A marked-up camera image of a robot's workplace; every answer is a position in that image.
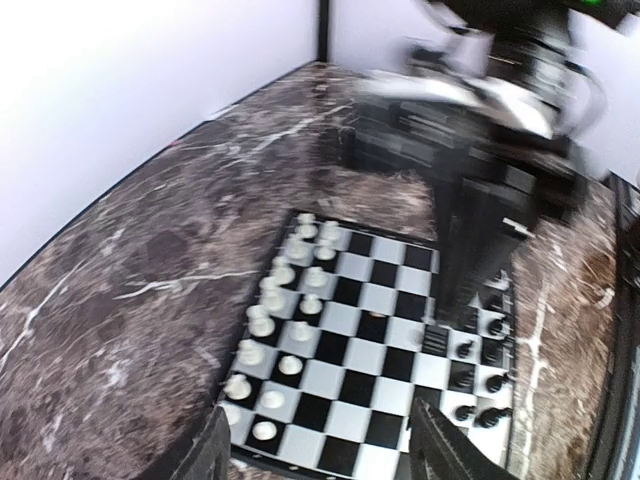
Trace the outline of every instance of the chessboard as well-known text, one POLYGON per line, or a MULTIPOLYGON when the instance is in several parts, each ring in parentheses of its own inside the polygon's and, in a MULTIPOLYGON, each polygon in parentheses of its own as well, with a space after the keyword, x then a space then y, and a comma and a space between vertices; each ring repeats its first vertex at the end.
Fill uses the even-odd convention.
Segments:
POLYGON ((410 480, 420 397, 505 466, 512 282, 487 282, 457 331, 432 319, 438 266, 435 243, 292 212, 220 397, 232 456, 288 478, 410 480))

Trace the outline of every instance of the cable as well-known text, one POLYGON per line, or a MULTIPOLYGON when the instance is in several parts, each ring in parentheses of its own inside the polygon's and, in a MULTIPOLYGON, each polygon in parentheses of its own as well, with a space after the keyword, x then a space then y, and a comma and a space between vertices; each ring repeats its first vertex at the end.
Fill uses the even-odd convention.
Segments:
POLYGON ((566 136, 575 136, 580 135, 586 129, 593 126, 593 124, 602 117, 603 113, 607 107, 607 97, 604 92, 604 87, 598 81, 596 76, 592 71, 583 67, 582 65, 578 65, 577 63, 573 63, 567 61, 565 63, 567 68, 574 73, 582 75, 586 78, 591 86, 591 98, 589 105, 587 107, 586 112, 582 115, 582 118, 576 122, 575 125, 566 130, 566 136))

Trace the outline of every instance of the marble countertop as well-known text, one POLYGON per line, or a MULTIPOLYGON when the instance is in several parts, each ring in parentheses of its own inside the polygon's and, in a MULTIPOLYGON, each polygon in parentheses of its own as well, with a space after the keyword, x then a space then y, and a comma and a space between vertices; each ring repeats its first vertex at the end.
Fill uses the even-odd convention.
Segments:
MULTIPOLYGON (((0 479, 140 475, 198 418, 290 208, 434 239, 410 175, 339 166, 354 76, 308 65, 176 141, 0 292, 0 479)), ((515 260, 519 367, 510 470, 572 478, 606 368, 613 198, 515 260)), ((231 479, 276 478, 232 467, 231 479)))

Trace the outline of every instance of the black pawn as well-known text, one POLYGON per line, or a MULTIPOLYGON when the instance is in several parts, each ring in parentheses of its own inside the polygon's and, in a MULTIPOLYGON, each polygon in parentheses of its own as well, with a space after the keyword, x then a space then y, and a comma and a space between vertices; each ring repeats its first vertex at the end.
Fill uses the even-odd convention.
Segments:
POLYGON ((499 392, 505 383, 509 381, 509 374, 505 373, 504 375, 494 375, 487 379, 486 385, 487 390, 490 393, 499 392))
POLYGON ((489 324, 489 334, 497 336, 501 335, 504 331, 504 319, 496 318, 489 324))
POLYGON ((455 378, 456 386, 460 388, 469 388, 472 383, 473 383, 472 370, 464 370, 456 374, 456 378, 455 378))
POLYGON ((482 428, 493 428, 501 418, 509 417, 511 413, 510 408, 488 408, 478 417, 478 424, 482 428))
POLYGON ((456 354, 460 358, 467 358, 471 353, 471 347, 473 347, 473 342, 471 340, 465 343, 461 343, 456 348, 456 354))
POLYGON ((476 407, 471 405, 463 405, 461 407, 456 408, 455 417, 459 422, 464 422, 469 417, 472 417, 476 414, 476 407))

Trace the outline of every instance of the white wall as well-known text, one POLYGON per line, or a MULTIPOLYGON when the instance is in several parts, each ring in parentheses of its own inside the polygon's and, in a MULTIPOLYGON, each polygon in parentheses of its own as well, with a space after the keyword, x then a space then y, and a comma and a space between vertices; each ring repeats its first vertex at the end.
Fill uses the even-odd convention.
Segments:
POLYGON ((0 18, 0 285, 212 113, 315 58, 317 0, 25 0, 0 18))
MULTIPOLYGON (((400 70, 406 37, 442 44, 447 34, 425 13, 422 0, 341 0, 333 2, 331 59, 356 71, 400 70)), ((455 21, 451 14, 448 17, 455 21)), ((596 21, 576 15, 575 32, 585 50, 576 54, 603 83, 608 99, 605 117, 580 142, 591 150, 589 171, 596 177, 613 170, 635 183, 640 169, 640 22, 630 22, 623 36, 596 21)), ((456 56, 462 65, 482 70, 488 36, 465 41, 456 56)), ((576 85, 578 105, 588 90, 576 85)))

